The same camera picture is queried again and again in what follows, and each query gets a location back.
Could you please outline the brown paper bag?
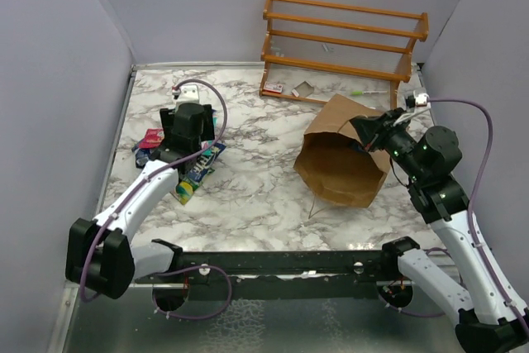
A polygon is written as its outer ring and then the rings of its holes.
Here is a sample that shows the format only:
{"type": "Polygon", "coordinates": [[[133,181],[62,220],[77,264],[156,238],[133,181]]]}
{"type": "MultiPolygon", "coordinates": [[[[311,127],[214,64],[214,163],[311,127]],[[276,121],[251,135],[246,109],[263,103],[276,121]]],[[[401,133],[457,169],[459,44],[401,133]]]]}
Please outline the brown paper bag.
{"type": "Polygon", "coordinates": [[[364,151],[350,119],[381,114],[336,94],[316,115],[293,168],[317,198],[350,208],[374,201],[390,171],[389,155],[364,151]]]}

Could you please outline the dark blue snack packet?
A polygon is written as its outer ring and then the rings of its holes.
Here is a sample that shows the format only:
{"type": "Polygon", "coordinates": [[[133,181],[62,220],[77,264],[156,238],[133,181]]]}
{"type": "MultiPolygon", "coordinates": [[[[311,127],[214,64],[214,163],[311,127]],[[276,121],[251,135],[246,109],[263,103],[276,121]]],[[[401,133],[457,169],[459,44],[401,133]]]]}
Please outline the dark blue snack packet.
{"type": "MultiPolygon", "coordinates": [[[[161,149],[140,149],[138,141],[131,149],[135,154],[136,168],[143,169],[148,160],[161,160],[165,163],[172,163],[186,155],[162,146],[161,149]]],[[[217,157],[226,149],[221,142],[217,142],[211,149],[204,151],[200,156],[180,163],[177,167],[179,182],[189,173],[205,173],[212,168],[217,157]]]]}

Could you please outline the green snack packet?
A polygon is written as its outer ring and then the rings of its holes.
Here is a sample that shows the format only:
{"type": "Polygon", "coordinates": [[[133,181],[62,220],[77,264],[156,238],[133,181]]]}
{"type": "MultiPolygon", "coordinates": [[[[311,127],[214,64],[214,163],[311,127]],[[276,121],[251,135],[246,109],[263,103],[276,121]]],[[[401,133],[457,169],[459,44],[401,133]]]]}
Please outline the green snack packet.
{"type": "Polygon", "coordinates": [[[175,198],[180,204],[187,204],[196,191],[203,185],[204,180],[214,172],[214,169],[207,170],[204,174],[189,172],[175,187],[175,198]]]}

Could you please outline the red snack bar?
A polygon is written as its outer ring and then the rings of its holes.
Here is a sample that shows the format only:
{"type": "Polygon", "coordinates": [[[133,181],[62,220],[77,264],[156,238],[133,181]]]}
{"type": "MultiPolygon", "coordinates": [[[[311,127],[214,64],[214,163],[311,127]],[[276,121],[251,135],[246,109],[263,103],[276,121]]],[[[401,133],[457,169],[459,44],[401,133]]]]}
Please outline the red snack bar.
{"type": "Polygon", "coordinates": [[[150,128],[138,144],[140,149],[154,149],[158,147],[164,139],[164,131],[161,128],[150,128]]]}

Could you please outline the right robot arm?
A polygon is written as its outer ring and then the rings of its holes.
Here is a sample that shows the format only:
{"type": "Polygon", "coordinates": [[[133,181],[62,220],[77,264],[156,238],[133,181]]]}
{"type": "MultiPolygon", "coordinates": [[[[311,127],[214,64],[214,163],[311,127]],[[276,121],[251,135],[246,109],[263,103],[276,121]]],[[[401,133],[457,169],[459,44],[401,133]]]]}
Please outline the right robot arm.
{"type": "Polygon", "coordinates": [[[528,342],[528,306],[514,291],[479,230],[465,191],[452,175],[462,158],[456,134],[429,128],[420,140],[407,132],[402,108],[350,121],[365,150],[385,151],[408,176],[407,191],[423,221],[450,254],[463,281],[433,263],[408,237],[386,243],[379,260],[388,279],[415,283],[450,319],[466,352],[509,352],[528,342]]]}

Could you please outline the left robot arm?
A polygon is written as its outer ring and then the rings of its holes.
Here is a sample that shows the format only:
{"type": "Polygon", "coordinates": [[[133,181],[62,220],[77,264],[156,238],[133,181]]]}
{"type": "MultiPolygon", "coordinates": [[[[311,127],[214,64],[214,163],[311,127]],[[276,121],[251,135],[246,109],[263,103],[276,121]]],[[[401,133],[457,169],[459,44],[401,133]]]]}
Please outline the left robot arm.
{"type": "Polygon", "coordinates": [[[65,276],[95,293],[120,298],[129,285],[156,274],[177,280],[179,248],[157,240],[136,248],[131,241],[158,202],[197,163],[202,144],[215,138],[209,104],[182,103],[160,110],[164,139],[132,185],[93,220],[78,219],[69,229],[65,276]]]}

